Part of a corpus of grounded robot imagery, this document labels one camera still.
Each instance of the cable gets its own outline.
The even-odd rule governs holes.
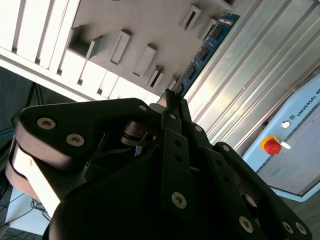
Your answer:
[[[8,221],[8,222],[5,222],[4,224],[0,225],[0,228],[3,227],[3,226],[6,225],[6,224],[9,224],[9,223],[14,222],[15,220],[17,220],[17,219],[19,219],[19,218],[22,218],[23,216],[25,216],[25,215],[27,215],[28,213],[30,213],[32,210],[33,210],[33,208],[31,208],[29,211],[27,211],[26,213],[22,214],[21,216],[16,217],[16,218],[13,219],[13,220]]]
[[[25,236],[23,239],[27,239],[27,237],[29,237],[31,234],[33,233],[29,233],[27,236]]]
[[[37,86],[35,86],[35,93],[36,93],[36,99],[37,99],[37,101],[38,101],[38,105],[41,105],[41,104],[40,104],[40,99],[39,99],[39,93],[38,93],[38,88],[37,88]]]
[[[12,239],[12,238],[21,240],[21,238],[19,238],[19,237],[17,237],[17,236],[19,236],[19,235],[21,235],[21,234],[25,234],[26,232],[23,231],[23,232],[20,232],[20,233],[18,233],[18,234],[16,234],[16,235],[14,235],[12,232],[9,232],[9,231],[6,231],[5,233],[11,234],[11,236],[9,235],[9,236],[8,236],[9,238],[6,238],[5,240],[9,240],[9,239]]]
[[[4,197],[4,195],[6,194],[8,188],[9,188],[9,183],[8,183],[8,181],[5,181],[5,183],[6,183],[5,190],[4,190],[4,192],[3,192],[3,193],[1,194],[1,196],[0,196],[0,201],[2,200],[2,198]]]
[[[2,209],[0,210],[0,213],[3,211],[3,209],[5,209],[6,207],[8,207],[10,203],[12,203],[12,202],[15,201],[16,199],[20,198],[23,194],[25,194],[25,193],[22,193],[21,195],[17,196],[15,199],[13,199],[11,202],[9,202],[7,205],[5,205],[4,208],[2,208]]]
[[[4,134],[0,135],[0,138],[2,138],[4,136],[7,136],[7,135],[11,135],[13,133],[14,133],[14,131],[10,131],[10,132],[4,133]]]
[[[42,96],[42,90],[41,90],[41,86],[38,84],[39,86],[39,92],[40,92],[40,98],[41,98],[41,101],[42,101],[42,105],[45,104],[44,102],[44,97]]]
[[[7,130],[14,130],[15,128],[13,126],[10,126],[10,127],[7,127],[7,128],[4,128],[2,130],[0,130],[0,133],[4,132],[4,131],[7,131]]]
[[[43,205],[40,201],[32,198],[32,201],[31,201],[31,203],[30,203],[30,207],[31,207],[32,209],[37,209],[37,210],[41,211],[42,216],[43,216],[45,219],[47,219],[49,222],[51,221],[51,217],[49,216],[46,208],[44,207],[44,205]]]

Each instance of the rectangular slot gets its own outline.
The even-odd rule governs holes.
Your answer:
[[[138,77],[142,77],[145,74],[146,70],[148,69],[155,54],[156,54],[156,48],[148,44],[144,49],[142,56],[140,57],[140,60],[135,66],[133,74],[137,75]]]
[[[190,29],[192,29],[200,13],[201,10],[199,8],[194,5],[190,6],[187,14],[180,24],[180,27],[185,31],[189,31]]]
[[[131,33],[122,30],[114,44],[110,62],[118,65],[130,40]]]
[[[187,75],[187,77],[188,77],[189,80],[194,76],[195,71],[196,71],[196,69],[195,69],[194,66],[190,66],[190,67],[188,68],[188,70],[186,71],[186,75]]]
[[[222,31],[223,31],[223,29],[224,29],[223,27],[218,26],[218,27],[214,30],[214,32],[213,32],[213,34],[212,34],[212,38],[215,39],[215,40],[218,40],[220,34],[221,34]]]
[[[188,21],[185,24],[184,30],[188,30],[190,23],[192,22],[192,20],[194,19],[195,15],[196,15],[196,11],[192,11],[191,16],[189,17]]]
[[[201,49],[201,51],[199,52],[199,58],[201,59],[201,61],[203,61],[204,59],[206,59],[206,56],[208,56],[209,53],[209,49],[206,48],[205,46]]]
[[[201,39],[202,41],[205,41],[207,39],[207,37],[209,36],[209,34],[211,33],[211,31],[214,29],[216,23],[217,23],[217,21],[215,19],[210,18],[208,23],[204,26],[204,29],[201,32],[202,35],[200,36],[199,39]]]
[[[158,86],[163,76],[164,76],[164,70],[159,66],[156,66],[149,79],[148,86],[151,88]]]

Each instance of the screw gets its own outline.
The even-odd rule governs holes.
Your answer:
[[[51,118],[48,117],[41,117],[36,121],[36,124],[42,129],[53,129],[56,127],[55,121],[53,121]]]
[[[254,226],[252,226],[251,222],[245,216],[239,217],[239,223],[248,233],[252,234],[254,232]]]
[[[289,225],[289,223],[287,223],[286,221],[282,222],[284,228],[291,234],[294,234],[294,230],[292,229],[292,227]]]
[[[81,147],[83,144],[85,144],[85,139],[76,133],[71,133],[68,136],[66,136],[66,142],[74,147]]]
[[[226,150],[227,152],[230,152],[230,148],[227,145],[222,145],[223,149]]]
[[[187,206],[187,200],[180,192],[174,192],[171,195],[171,200],[173,204],[180,209],[185,209]]]
[[[198,132],[202,132],[202,128],[198,125],[194,126],[195,130],[197,130]]]
[[[283,129],[287,129],[288,127],[290,127],[291,122],[290,121],[284,121],[283,123],[281,123],[281,127]]]
[[[147,108],[143,105],[139,105],[139,108],[142,109],[143,111],[147,111]]]
[[[303,235],[307,235],[307,231],[304,228],[304,226],[302,226],[300,223],[296,222],[295,223],[296,227],[299,229],[299,231],[303,234]]]

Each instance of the white panel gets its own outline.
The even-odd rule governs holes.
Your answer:
[[[106,100],[105,97],[87,90],[77,83],[66,81],[62,76],[0,47],[0,67],[40,84],[76,102]]]
[[[159,96],[153,94],[152,92],[149,92],[148,95],[146,96],[144,102],[145,102],[147,105],[156,104],[159,99],[160,99]]]
[[[49,67],[52,55],[54,53],[67,4],[68,0],[56,0],[53,3],[52,12],[40,52],[40,66],[46,69]]]
[[[101,85],[101,96],[109,98],[111,92],[113,91],[117,81],[119,79],[119,76],[111,71],[108,71],[103,79],[102,85]]]
[[[10,203],[8,207],[5,222],[8,223],[18,218],[17,220],[10,223],[11,228],[19,229],[21,231],[27,231],[29,233],[38,234],[42,236],[49,224],[49,221],[44,218],[41,211],[37,209],[33,209],[32,211],[30,211],[30,204],[32,202],[32,198],[13,187],[10,201],[12,201],[12,203]]]
[[[110,95],[110,99],[137,98],[144,101],[148,93],[149,92],[142,87],[139,87],[138,85],[119,77]]]
[[[64,55],[64,50],[67,44],[69,32],[74,23],[74,18],[78,10],[79,2],[80,0],[68,1],[68,6],[63,17],[63,22],[61,24],[59,36],[56,41],[54,52],[49,66],[49,69],[54,73],[58,71],[59,65]]]
[[[77,83],[80,79],[85,63],[86,60],[83,57],[73,53],[72,51],[66,50],[61,64],[61,76],[66,81]]]
[[[0,0],[0,47],[12,50],[21,0]]]
[[[26,0],[17,42],[17,54],[34,62],[49,10],[50,0]]]
[[[87,61],[80,79],[83,81],[82,86],[90,89],[92,92],[98,92],[99,87],[107,73],[103,67]]]

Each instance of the black plastic part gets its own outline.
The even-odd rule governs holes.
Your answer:
[[[195,71],[196,71],[196,69],[195,69],[194,66],[190,66],[190,67],[188,68],[188,70],[186,71],[186,74],[187,74],[187,76],[188,76],[188,79],[191,79],[191,78],[192,78],[192,76],[193,76],[193,74],[195,73]]]
[[[102,133],[121,132],[127,123],[147,123],[155,115],[159,114],[136,98],[29,107],[19,116],[15,138],[22,149],[37,159],[61,171],[72,172],[85,166]],[[56,127],[40,128],[37,125],[40,118],[53,119]],[[68,144],[69,134],[81,135],[84,145]]]
[[[199,52],[199,58],[203,61],[206,58],[206,56],[208,55],[208,53],[209,53],[209,49],[206,47],[203,47],[201,49],[201,51]]]
[[[187,101],[179,102],[166,90],[159,103],[167,108],[162,114],[134,98],[30,107],[21,113],[16,142],[47,167],[42,173],[56,192],[72,189],[63,186],[64,177],[88,161],[103,168],[63,195],[48,229],[50,240],[99,239],[105,234],[110,239],[312,238],[307,226],[230,146],[210,144],[205,131],[192,122]],[[40,128],[37,120],[42,117],[53,119],[56,127]],[[70,133],[83,136],[85,144],[69,145]],[[132,146],[143,146],[139,156],[130,158]],[[173,193],[183,196],[183,207],[174,202]],[[257,214],[243,194],[257,204]],[[250,222],[251,232],[240,217]]]
[[[223,146],[227,146],[229,151],[226,151]],[[238,188],[243,194],[249,195],[257,205],[259,223],[268,239],[312,239],[310,230],[301,219],[228,144],[218,142],[213,149],[223,155],[228,166],[241,178]],[[293,234],[286,230],[283,222],[287,222],[292,227]],[[307,234],[302,234],[296,223],[301,224],[306,229]]]
[[[212,37],[213,37],[215,40],[218,40],[220,34],[222,33],[222,31],[223,31],[223,27],[217,26],[216,29],[215,29],[215,31],[214,31],[213,34],[212,34]]]

